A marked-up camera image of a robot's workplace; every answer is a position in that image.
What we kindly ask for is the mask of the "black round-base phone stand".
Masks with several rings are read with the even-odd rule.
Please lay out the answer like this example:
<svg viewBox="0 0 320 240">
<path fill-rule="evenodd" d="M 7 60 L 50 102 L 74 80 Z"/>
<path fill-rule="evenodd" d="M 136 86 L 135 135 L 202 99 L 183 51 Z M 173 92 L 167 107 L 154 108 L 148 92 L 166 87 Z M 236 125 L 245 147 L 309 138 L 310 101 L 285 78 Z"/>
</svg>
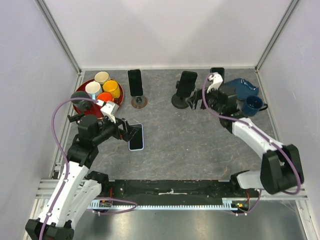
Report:
<svg viewBox="0 0 320 240">
<path fill-rule="evenodd" d="M 73 122 L 76 122 L 76 123 L 79 123 L 79 121 L 85 116 L 84 113 L 78 113 L 78 114 L 75 114 L 75 115 L 68 115 L 67 118 L 68 118 L 68 121 L 70 123 L 73 123 Z"/>
</svg>

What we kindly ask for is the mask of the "light blue cased phone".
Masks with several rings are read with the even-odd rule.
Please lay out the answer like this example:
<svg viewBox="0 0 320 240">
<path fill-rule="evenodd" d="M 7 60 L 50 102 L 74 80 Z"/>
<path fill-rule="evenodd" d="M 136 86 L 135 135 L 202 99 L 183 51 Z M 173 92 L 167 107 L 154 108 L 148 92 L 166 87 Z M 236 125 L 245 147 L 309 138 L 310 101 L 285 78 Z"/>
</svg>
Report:
<svg viewBox="0 0 320 240">
<path fill-rule="evenodd" d="M 131 125 L 137 129 L 137 132 L 133 135 L 132 139 L 128 142 L 128 149 L 130 151 L 142 151 L 144 149 L 144 128 L 141 123 Z"/>
</svg>

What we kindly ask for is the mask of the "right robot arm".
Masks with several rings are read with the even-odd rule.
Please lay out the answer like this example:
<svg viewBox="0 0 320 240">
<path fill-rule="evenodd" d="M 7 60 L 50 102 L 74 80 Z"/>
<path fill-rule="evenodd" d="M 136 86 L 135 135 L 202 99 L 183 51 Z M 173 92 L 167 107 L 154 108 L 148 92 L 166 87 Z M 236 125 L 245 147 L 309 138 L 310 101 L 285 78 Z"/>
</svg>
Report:
<svg viewBox="0 0 320 240">
<path fill-rule="evenodd" d="M 231 176 L 229 191 L 233 196 L 240 197 L 247 189 L 262 189 L 271 195 L 300 192 L 304 176 L 298 148 L 269 137 L 245 117 L 238 109 L 235 88 L 223 85 L 218 89 L 198 89 L 185 101 L 192 109 L 202 101 L 202 109 L 219 117 L 225 129 L 243 140 L 260 157 L 260 170 L 245 170 Z"/>
</svg>

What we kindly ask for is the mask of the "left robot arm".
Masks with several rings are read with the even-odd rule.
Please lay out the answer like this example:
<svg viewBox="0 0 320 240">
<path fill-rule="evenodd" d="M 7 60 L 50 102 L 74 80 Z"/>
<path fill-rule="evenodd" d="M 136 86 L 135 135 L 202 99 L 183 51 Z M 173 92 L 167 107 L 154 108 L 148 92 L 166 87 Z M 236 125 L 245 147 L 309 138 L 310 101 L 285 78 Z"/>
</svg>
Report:
<svg viewBox="0 0 320 240">
<path fill-rule="evenodd" d="M 29 219 L 25 230 L 32 240 L 71 240 L 76 226 L 97 197 L 110 191 L 107 174 L 89 169 L 97 157 L 98 146 L 109 138 L 129 142 L 139 128 L 122 118 L 77 114 L 69 118 L 77 121 L 78 133 L 64 154 L 65 166 L 47 205 L 37 217 Z"/>
</svg>

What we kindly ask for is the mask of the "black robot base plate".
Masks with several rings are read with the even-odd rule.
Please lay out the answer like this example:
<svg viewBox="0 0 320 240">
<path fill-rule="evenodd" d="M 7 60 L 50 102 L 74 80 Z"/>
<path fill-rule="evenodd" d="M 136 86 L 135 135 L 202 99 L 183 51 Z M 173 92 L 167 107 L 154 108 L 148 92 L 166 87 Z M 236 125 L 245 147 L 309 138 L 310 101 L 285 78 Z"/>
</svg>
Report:
<svg viewBox="0 0 320 240">
<path fill-rule="evenodd" d="M 99 197 L 132 201 L 139 206 L 220 205 L 223 198 L 258 197 L 253 188 L 244 190 L 218 180 L 117 179 L 102 186 Z"/>
</svg>

